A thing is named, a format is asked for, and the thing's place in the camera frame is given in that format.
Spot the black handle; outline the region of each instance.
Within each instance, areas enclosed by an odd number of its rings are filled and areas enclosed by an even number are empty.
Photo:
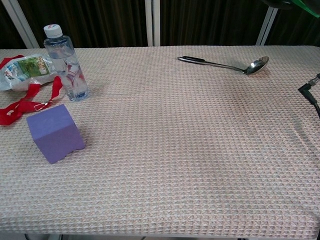
[[[204,63],[206,61],[204,59],[197,58],[197,57],[192,57],[192,56],[183,56],[182,58],[185,59],[185,60],[197,61],[199,63]]]

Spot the ladle handle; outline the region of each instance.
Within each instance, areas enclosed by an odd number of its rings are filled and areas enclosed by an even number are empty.
[[[210,66],[218,67],[218,68],[232,69],[232,70],[239,71],[242,73],[244,72],[244,70],[242,70],[238,67],[235,67],[235,66],[229,66],[229,65],[219,64],[219,63],[215,63],[215,62],[209,62],[204,59],[192,57],[192,56],[179,56],[178,60],[184,61],[187,63],[192,63],[192,64],[210,65]]]

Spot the dark curtain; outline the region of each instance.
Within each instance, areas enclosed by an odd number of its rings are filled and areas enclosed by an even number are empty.
[[[265,44],[320,47],[320,18],[296,5],[291,10],[278,10]]]
[[[161,0],[161,45],[255,45],[267,10],[259,0]]]
[[[0,2],[0,49],[25,49],[26,45],[21,39],[7,10]]]
[[[18,0],[42,47],[43,27],[59,24],[75,48],[147,46],[144,0]]]

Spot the white bottle cap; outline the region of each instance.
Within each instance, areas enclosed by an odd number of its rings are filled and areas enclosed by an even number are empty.
[[[43,28],[45,35],[49,39],[54,39],[62,36],[61,27],[58,24],[50,24]]]

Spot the plastic bag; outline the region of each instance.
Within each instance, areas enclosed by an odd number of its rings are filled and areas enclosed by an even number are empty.
[[[33,54],[15,58],[0,69],[0,91],[27,91],[29,84],[52,82],[57,76],[49,56]]]

